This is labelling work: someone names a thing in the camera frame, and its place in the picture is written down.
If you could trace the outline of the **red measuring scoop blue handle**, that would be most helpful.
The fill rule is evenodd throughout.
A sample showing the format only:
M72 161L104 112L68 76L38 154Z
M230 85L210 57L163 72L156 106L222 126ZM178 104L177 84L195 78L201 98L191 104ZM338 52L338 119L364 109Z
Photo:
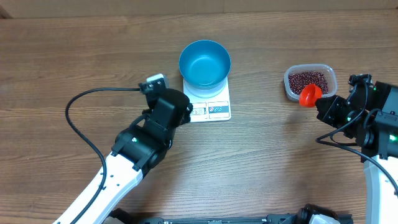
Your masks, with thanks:
M312 108L318 99L322 97L322 89L316 84L307 85L301 92L299 97L300 106Z

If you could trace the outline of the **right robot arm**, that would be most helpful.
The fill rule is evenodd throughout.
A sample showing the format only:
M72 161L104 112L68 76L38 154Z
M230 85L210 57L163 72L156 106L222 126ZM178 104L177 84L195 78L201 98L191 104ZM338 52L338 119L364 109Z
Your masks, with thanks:
M351 75L350 94L319 98L317 119L335 128L317 138L361 158L366 180L366 223L397 223L397 87Z

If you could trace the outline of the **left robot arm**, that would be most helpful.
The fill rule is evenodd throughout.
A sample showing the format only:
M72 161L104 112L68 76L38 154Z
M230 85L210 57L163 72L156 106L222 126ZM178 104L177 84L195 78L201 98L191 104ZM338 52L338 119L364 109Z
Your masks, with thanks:
M188 96L171 88L145 95L148 110L117 135L110 154L100 157L98 173L56 223L103 223L119 201L164 159L176 128L189 122L193 106Z

